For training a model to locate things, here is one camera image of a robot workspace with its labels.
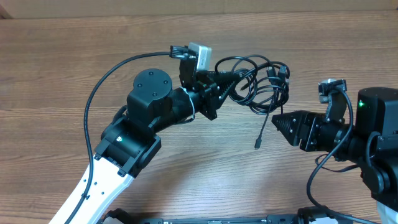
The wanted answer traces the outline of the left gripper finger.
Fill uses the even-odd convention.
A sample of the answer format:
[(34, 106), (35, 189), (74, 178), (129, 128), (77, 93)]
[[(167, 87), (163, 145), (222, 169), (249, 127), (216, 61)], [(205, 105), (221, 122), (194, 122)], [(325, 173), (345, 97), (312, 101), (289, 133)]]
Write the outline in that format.
[(233, 72), (215, 72), (208, 71), (207, 76), (212, 80), (239, 80), (240, 74)]
[(216, 99), (218, 100), (219, 103), (223, 103), (225, 99), (228, 97), (229, 93), (235, 88), (236, 86), (236, 81), (234, 80), (223, 80), (223, 81), (217, 81), (217, 97)]

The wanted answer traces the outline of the black usb cable silver plug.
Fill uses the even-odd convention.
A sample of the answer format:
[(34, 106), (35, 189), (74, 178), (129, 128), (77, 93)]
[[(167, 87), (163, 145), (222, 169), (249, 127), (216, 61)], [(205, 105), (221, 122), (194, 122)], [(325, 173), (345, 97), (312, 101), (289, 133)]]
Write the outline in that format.
[(240, 74), (240, 77), (247, 81), (241, 90), (247, 89), (248, 93), (241, 96), (236, 90), (232, 90), (229, 97), (237, 104), (247, 106), (253, 113), (264, 115), (266, 118), (277, 108), (282, 109), (289, 100), (289, 67), (278, 61), (263, 63), (258, 69), (264, 69), (266, 76), (257, 78), (252, 70), (237, 68), (240, 63), (237, 61), (233, 65), (232, 72)]

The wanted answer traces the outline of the black usb cable blue plug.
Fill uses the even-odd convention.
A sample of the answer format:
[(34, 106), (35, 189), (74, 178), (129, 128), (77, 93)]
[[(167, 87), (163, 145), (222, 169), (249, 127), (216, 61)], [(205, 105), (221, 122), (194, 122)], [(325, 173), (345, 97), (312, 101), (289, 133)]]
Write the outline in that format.
[(230, 56), (216, 62), (215, 72), (220, 73), (220, 64), (229, 60), (236, 61), (231, 73), (238, 76), (238, 83), (246, 82), (241, 90), (248, 91), (246, 95), (240, 95), (234, 84), (228, 93), (231, 100), (259, 115), (283, 108), (289, 100), (290, 91), (290, 68), (285, 63), (258, 54)]

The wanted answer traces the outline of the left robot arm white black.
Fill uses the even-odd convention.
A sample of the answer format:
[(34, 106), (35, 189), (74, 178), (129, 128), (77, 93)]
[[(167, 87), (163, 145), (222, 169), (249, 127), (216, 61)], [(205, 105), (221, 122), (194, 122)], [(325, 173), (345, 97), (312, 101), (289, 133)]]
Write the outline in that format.
[(189, 123), (196, 113), (215, 119), (241, 79), (237, 72), (198, 71), (196, 61), (186, 60), (180, 68), (193, 78), (176, 89), (169, 74), (157, 68), (135, 77), (126, 105), (101, 134), (83, 177), (51, 223), (97, 223), (158, 153), (162, 146), (158, 132)]

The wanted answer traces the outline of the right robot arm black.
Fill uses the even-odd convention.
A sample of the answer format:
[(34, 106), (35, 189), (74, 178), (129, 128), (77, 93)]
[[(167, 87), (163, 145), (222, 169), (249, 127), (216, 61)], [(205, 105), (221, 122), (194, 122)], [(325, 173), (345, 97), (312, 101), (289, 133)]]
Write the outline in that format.
[(272, 118), (290, 145), (326, 152), (308, 179), (308, 199), (326, 215), (366, 223), (322, 205), (312, 195), (313, 180), (331, 157), (350, 161), (361, 170), (381, 222), (397, 223), (397, 90), (364, 88), (355, 110), (343, 87), (320, 85), (319, 94), (320, 102), (328, 105), (324, 113), (300, 110)]

